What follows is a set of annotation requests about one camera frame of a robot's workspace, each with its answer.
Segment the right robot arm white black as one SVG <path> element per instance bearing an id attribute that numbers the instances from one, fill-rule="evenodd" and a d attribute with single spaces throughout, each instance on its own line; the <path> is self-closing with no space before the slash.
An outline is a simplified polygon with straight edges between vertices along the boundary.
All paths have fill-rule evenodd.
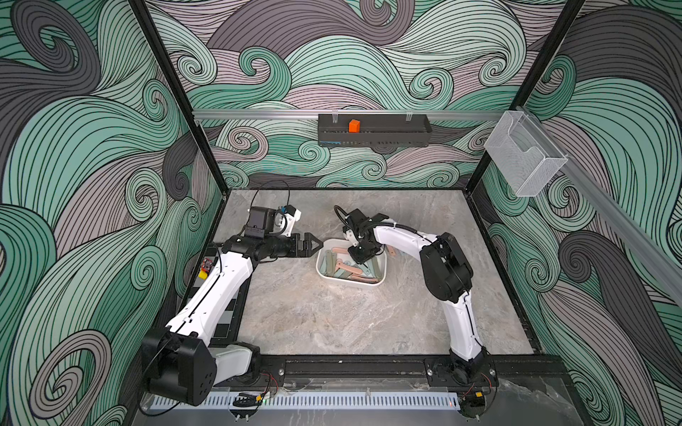
<path id="1" fill-rule="evenodd" d="M 399 250 L 417 259 L 424 285 L 442 303 L 449 329 L 449 358 L 454 380 L 467 387 L 488 376 L 489 352 L 481 342 L 472 307 L 474 272 L 456 237 L 450 233 L 426 234 L 396 223 L 384 214 L 368 217 L 359 209 L 334 211 L 352 246 L 348 253 L 363 264 L 384 248 Z"/>

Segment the aluminium rail back wall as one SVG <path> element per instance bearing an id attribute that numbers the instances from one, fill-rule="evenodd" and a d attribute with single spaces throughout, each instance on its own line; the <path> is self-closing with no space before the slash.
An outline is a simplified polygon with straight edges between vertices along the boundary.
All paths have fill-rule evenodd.
<path id="1" fill-rule="evenodd" d="M 205 120 L 314 120 L 319 115 L 399 115 L 409 121 L 414 115 L 426 115 L 435 121 L 495 121 L 504 110 L 336 110 L 336 109 L 195 109 L 193 117 Z"/>

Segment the white storage box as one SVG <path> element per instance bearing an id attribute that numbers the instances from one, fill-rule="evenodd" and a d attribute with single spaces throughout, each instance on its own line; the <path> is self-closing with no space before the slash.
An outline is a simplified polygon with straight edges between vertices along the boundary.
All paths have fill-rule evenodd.
<path id="1" fill-rule="evenodd" d="M 349 256 L 347 249 L 351 242 L 343 239 L 328 239 L 317 253 L 315 269 L 323 280 L 329 283 L 344 284 L 357 288 L 376 288 L 385 281 L 386 277 L 386 254 L 382 251 L 378 256 L 365 264 L 356 264 Z M 374 277 L 379 280 L 378 284 L 353 282 L 352 280 L 339 280 L 333 275 L 337 269 L 346 269 L 352 273 Z"/>

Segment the small colourful toy blocks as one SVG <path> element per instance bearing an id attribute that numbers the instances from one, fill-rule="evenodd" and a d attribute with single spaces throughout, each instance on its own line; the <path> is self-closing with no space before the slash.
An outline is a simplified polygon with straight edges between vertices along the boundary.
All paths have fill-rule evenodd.
<path id="1" fill-rule="evenodd" d="M 198 279 L 199 280 L 206 280 L 209 277 L 214 265 L 215 265 L 215 260 L 213 258 L 205 257 L 202 260 L 202 264 L 200 266 L 200 270 L 198 273 Z"/>

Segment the aluminium rail right wall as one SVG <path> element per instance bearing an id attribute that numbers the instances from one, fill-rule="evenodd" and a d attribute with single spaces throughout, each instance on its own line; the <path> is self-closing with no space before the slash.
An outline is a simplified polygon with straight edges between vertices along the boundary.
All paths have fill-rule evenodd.
<path id="1" fill-rule="evenodd" d="M 577 190 L 621 237 L 665 292 L 681 305 L 681 269 L 649 238 L 601 187 L 591 180 L 573 158 L 561 170 L 575 184 Z"/>

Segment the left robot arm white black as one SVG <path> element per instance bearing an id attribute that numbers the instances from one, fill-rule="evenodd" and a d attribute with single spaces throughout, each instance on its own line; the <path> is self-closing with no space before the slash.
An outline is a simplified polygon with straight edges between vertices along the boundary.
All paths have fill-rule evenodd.
<path id="1" fill-rule="evenodd" d="M 148 394 L 198 406 L 213 385 L 251 370 L 259 349 L 249 344 L 210 348 L 223 312 L 265 260 L 309 258 L 323 247 L 310 233 L 254 238 L 235 235 L 218 250 L 218 266 L 195 296 L 141 344 L 140 388 Z"/>

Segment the pink folding knife top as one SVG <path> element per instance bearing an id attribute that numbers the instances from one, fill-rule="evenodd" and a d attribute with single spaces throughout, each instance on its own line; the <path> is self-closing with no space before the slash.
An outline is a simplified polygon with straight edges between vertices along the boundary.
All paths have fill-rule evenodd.
<path id="1" fill-rule="evenodd" d="M 367 284 L 378 284 L 379 280 L 374 277 L 367 277 L 362 274 L 352 273 L 346 269 L 337 269 L 335 271 L 334 278 L 339 280 L 352 280 L 353 282 L 362 282 Z"/>

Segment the orange cube on shelf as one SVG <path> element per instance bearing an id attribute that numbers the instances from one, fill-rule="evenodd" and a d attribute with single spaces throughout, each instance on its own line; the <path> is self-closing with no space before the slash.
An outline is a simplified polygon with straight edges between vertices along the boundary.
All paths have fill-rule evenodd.
<path id="1" fill-rule="evenodd" d="M 351 120 L 348 124 L 349 133 L 359 133 L 361 131 L 361 122 L 359 120 Z"/>

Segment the black wall shelf tray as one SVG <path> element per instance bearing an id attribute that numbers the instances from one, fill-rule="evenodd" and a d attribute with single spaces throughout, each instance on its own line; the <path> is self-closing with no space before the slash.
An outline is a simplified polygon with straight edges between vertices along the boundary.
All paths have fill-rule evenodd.
<path id="1" fill-rule="evenodd" d="M 349 133 L 351 120 L 361 122 L 359 133 Z M 399 115 L 319 115 L 318 142 L 323 147 L 426 147 L 433 136 L 433 128 L 426 115 L 414 115 L 406 121 Z"/>

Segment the clear plastic wall bin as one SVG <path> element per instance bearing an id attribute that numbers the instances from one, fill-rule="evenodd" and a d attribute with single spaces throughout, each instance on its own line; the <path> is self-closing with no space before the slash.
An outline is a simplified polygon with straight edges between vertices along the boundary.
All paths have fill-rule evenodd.
<path id="1" fill-rule="evenodd" d="M 520 198 L 537 196 L 568 161 L 541 122 L 522 110 L 504 112 L 484 147 Z"/>

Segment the aluminium rail wall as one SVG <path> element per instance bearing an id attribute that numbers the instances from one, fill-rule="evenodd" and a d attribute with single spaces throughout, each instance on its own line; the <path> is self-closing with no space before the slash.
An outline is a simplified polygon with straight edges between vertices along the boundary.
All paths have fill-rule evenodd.
<path id="1" fill-rule="evenodd" d="M 601 187 L 591 180 L 573 158 L 561 170 L 575 184 L 577 190 L 621 237 L 665 292 L 681 305 L 681 269 L 649 238 Z"/>
<path id="2" fill-rule="evenodd" d="M 399 115 L 409 121 L 414 115 L 426 115 L 435 121 L 495 121 L 504 110 L 336 110 L 336 109 L 195 109 L 193 117 L 205 120 L 314 120 L 319 115 Z"/>

